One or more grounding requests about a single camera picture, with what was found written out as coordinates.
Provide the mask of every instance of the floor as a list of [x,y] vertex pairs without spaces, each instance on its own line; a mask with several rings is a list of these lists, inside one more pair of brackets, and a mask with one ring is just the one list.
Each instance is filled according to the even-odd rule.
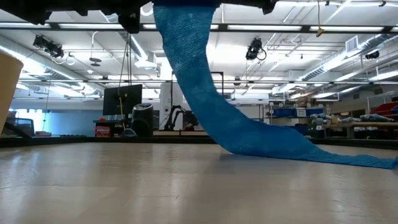
[[[398,151],[322,146],[342,154]],[[228,154],[217,145],[0,151],[0,223],[398,223],[398,172]]]

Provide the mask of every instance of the speaker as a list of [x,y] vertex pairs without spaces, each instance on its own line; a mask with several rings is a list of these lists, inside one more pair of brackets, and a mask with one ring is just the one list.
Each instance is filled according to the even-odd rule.
[[154,107],[150,103],[141,103],[132,109],[131,129],[142,138],[154,135]]

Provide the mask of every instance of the monitor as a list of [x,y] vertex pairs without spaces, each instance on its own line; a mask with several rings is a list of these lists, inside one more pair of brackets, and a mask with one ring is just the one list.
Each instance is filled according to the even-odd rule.
[[142,103],[142,85],[123,86],[119,88],[107,88],[104,92],[104,115],[119,115],[120,101],[122,99],[123,114],[131,114],[134,106]]

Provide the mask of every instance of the blue knitted cloth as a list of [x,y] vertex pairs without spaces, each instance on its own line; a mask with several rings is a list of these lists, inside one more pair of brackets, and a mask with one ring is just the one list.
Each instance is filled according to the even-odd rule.
[[163,48],[185,98],[206,132],[234,154],[392,169],[396,159],[326,152],[292,128],[247,118],[218,93],[210,75],[206,45],[215,8],[154,6]]

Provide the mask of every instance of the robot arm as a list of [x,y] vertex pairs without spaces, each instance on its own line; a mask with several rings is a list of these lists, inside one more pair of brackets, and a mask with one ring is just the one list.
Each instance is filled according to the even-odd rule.
[[[202,5],[203,2],[212,4],[241,4],[262,8],[264,14],[272,12],[278,0],[154,0],[159,4]],[[13,0],[0,1],[0,9],[7,11],[33,24],[44,24],[52,12],[76,11],[87,16],[90,10],[101,10],[105,15],[116,13],[119,23],[132,34],[139,32],[140,8],[149,0]]]

